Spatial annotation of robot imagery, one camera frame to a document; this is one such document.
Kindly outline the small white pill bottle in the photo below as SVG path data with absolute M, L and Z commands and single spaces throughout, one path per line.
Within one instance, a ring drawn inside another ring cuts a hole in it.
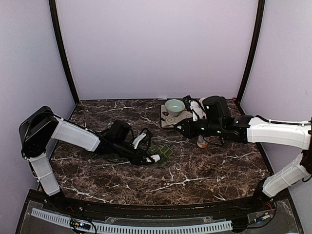
M 145 158 L 146 163 L 156 163 L 156 162 L 159 162 L 160 160 L 161 160 L 161 157 L 159 154 L 151 155 Z

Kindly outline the large grey-capped pill bottle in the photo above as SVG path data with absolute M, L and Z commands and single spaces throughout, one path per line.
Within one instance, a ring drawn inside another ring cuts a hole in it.
M 199 136 L 197 139 L 197 146 L 201 149 L 205 149 L 208 146 L 208 137 Z

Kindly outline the green weekly pill organizer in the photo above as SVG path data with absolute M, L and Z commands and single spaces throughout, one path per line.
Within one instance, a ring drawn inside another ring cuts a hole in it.
M 156 163 L 163 163 L 169 159 L 173 150 L 169 146 L 164 145 L 161 148 L 151 147 L 147 152 L 150 158 L 152 158 Z

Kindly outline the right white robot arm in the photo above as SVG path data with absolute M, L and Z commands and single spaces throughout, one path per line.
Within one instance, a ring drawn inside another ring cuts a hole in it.
M 174 125 L 174 129 L 186 138 L 221 137 L 238 143 L 272 143 L 301 149 L 301 153 L 276 174 L 258 185 L 254 197 L 249 200 L 249 208 L 260 211 L 268 203 L 268 198 L 295 184 L 312 173 L 312 123 L 281 122 L 265 120 L 260 116 L 238 116 L 225 119 L 185 118 Z

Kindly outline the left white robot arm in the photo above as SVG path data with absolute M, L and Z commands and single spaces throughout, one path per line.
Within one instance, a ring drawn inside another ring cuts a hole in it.
M 43 106 L 19 126 L 21 154 L 28 160 L 43 191 L 51 196 L 50 205 L 63 213 L 69 208 L 69 202 L 59 194 L 61 188 L 46 155 L 48 142 L 56 139 L 98 155 L 115 153 L 134 165 L 140 165 L 148 156 L 146 150 L 139 148 L 146 134 L 141 132 L 132 142 L 127 142 L 131 131 L 129 124 L 116 120 L 110 128 L 94 132 L 57 116 L 50 107 Z

